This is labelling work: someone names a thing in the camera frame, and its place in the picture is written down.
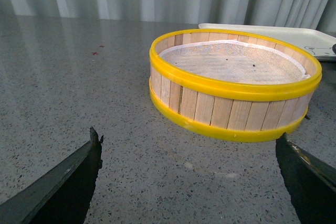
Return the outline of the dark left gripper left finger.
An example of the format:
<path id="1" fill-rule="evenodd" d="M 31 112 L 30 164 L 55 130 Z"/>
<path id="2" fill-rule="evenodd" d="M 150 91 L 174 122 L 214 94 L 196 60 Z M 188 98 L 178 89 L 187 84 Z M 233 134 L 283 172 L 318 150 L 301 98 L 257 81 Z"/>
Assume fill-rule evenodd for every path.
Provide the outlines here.
<path id="1" fill-rule="evenodd" d="M 87 143 L 1 204 L 1 223 L 84 223 L 102 168 L 102 142 L 91 127 Z"/>

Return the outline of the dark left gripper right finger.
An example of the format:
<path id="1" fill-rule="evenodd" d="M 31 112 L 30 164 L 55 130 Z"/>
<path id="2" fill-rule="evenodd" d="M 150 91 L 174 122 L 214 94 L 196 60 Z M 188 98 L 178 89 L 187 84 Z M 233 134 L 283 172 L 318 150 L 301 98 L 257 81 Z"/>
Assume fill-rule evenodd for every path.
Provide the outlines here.
<path id="1" fill-rule="evenodd" d="M 335 168 L 287 140 L 276 139 L 276 158 L 301 223 L 335 223 Z"/>

